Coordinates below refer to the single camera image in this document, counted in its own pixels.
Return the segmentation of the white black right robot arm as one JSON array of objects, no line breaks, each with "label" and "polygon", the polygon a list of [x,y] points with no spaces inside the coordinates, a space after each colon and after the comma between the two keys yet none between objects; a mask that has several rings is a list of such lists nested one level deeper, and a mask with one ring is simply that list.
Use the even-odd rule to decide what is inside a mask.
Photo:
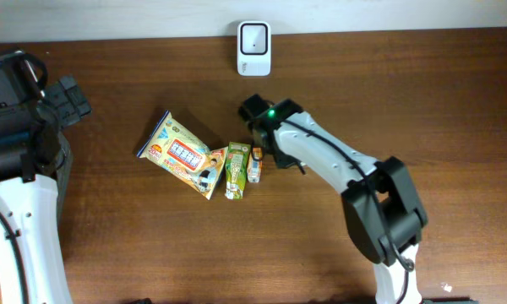
[{"label": "white black right robot arm", "polygon": [[278,168],[309,167],[340,194],[348,235],[373,265],[375,301],[422,303],[416,258],[428,216],[404,163],[351,148],[290,99],[252,95],[238,113]]}]

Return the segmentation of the green juice carton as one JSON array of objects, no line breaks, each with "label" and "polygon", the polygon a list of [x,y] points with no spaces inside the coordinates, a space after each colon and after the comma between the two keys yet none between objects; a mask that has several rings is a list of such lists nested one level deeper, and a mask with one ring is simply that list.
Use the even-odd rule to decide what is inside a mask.
[{"label": "green juice carton", "polygon": [[230,142],[226,155],[226,198],[242,199],[247,182],[247,166],[251,146]]}]

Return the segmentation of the small orange drink carton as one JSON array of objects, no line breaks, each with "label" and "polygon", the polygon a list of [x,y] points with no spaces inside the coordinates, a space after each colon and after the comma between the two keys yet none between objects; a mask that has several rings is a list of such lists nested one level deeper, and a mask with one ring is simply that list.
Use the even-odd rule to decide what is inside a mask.
[{"label": "small orange drink carton", "polygon": [[252,148],[247,166],[248,182],[259,182],[262,171],[263,151],[261,148]]}]

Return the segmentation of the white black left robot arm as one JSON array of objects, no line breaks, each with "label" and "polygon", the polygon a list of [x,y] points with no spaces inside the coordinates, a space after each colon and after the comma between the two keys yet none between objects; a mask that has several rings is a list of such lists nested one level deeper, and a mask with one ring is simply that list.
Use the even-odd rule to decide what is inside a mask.
[{"label": "white black left robot arm", "polygon": [[4,303],[70,303],[58,223],[74,160],[63,135],[92,107],[72,76],[0,56],[0,292]]}]

